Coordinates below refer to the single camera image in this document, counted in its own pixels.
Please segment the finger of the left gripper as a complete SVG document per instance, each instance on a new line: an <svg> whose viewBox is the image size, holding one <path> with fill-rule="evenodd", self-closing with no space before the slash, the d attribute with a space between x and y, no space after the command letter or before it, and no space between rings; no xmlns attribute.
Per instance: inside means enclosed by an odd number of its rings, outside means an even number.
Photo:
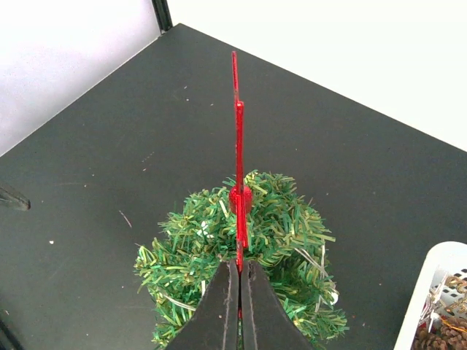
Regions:
<svg viewBox="0 0 467 350"><path fill-rule="evenodd" d="M1 205L18 211L28 211L31 208L30 200L15 188L2 184L0 187Z"/></svg>

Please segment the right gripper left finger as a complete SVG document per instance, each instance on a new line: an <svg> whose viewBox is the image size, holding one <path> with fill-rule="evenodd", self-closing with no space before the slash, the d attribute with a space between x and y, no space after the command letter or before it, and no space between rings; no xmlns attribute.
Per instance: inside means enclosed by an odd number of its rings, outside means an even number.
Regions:
<svg viewBox="0 0 467 350"><path fill-rule="evenodd" d="M187 324L167 350L229 350L237 348L239 275L234 260L219 264Z"/></svg>

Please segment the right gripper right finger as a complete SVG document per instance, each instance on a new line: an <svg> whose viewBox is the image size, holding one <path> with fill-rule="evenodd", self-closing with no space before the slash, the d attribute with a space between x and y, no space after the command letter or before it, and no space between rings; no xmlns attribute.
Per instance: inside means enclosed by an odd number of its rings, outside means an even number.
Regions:
<svg viewBox="0 0 467 350"><path fill-rule="evenodd" d="M310 341L285 313L266 273L252 260L240 277L242 346L253 350L306 350Z"/></svg>

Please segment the small green christmas tree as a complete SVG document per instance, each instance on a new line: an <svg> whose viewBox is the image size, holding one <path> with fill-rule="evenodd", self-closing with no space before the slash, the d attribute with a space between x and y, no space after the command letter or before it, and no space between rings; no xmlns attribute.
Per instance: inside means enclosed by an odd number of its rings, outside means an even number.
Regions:
<svg viewBox="0 0 467 350"><path fill-rule="evenodd" d="M333 241L290 176L251 171L190 194L139 247L135 271L160 319L158 349L321 349L347 330L328 271Z"/></svg>

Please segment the red star ornament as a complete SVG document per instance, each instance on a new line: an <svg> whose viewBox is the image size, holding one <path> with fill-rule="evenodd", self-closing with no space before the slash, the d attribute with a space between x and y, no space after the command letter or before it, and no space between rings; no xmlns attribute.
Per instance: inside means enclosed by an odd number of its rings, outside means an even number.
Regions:
<svg viewBox="0 0 467 350"><path fill-rule="evenodd" d="M244 102L239 96L239 75L237 53L231 53L233 73L233 101L236 122L236 184L229 194L231 206L236 215L236 264L239 273L243 270L244 248L248 247L247 212L251 209L251 190L245 190L244 186Z"/></svg>

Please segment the string light with white balls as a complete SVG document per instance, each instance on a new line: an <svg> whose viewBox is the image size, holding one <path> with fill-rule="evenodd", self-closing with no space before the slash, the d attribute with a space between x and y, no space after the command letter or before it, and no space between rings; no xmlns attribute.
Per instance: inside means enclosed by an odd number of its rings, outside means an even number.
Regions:
<svg viewBox="0 0 467 350"><path fill-rule="evenodd" d="M317 217L250 218L247 229L244 257L265 269L287 314L318 314L322 306L333 306L339 294L326 271L325 244L331 237ZM239 245L234 217L168 230L165 241L153 243L161 273L158 297L192 314L215 269L235 258Z"/></svg>

